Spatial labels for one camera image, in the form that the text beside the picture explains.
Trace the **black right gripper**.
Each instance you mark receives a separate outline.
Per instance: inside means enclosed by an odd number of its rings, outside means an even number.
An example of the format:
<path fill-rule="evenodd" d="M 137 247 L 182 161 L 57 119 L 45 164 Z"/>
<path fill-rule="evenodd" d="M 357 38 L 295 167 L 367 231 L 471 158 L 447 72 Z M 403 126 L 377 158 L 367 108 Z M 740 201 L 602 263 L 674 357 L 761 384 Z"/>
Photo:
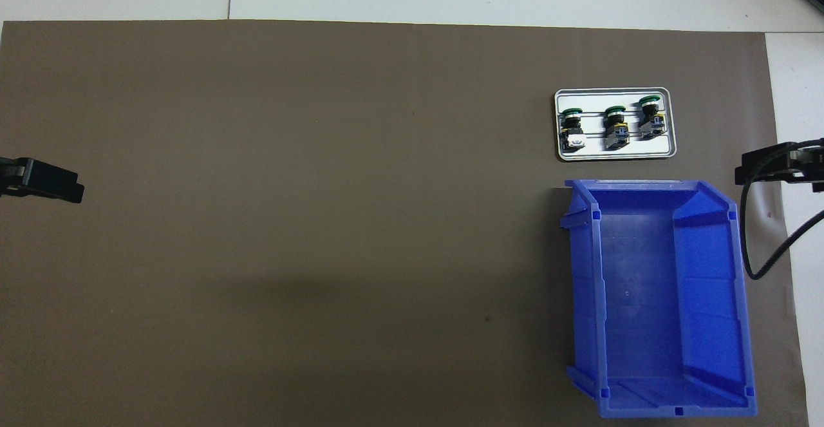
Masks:
<path fill-rule="evenodd" d="M 789 181 L 810 184 L 813 193 L 823 192 L 823 138 L 792 144 L 775 144 L 740 157 L 735 169 L 735 184 L 744 185 L 754 175 L 754 182 Z"/>

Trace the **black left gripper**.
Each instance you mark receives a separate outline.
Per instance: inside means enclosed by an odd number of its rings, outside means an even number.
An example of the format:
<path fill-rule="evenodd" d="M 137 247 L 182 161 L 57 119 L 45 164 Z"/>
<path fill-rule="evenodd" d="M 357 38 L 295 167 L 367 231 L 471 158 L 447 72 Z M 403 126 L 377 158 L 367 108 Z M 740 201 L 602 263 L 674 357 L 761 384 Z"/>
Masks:
<path fill-rule="evenodd" d="M 16 159 L 1 157 L 1 196 L 24 197 L 24 192 L 13 184 L 23 175 L 24 190 L 30 195 L 82 203 L 85 187 L 76 172 L 36 159 L 26 159 L 21 165 Z"/>

